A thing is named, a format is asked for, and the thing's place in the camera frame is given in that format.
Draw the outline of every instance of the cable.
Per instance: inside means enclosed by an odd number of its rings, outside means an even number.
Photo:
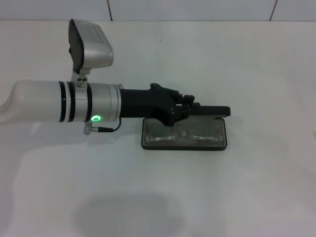
[[[119,124],[118,124],[117,128],[98,127],[98,132],[115,132],[115,131],[117,131],[120,128],[121,124],[122,124],[122,120],[119,117]]]

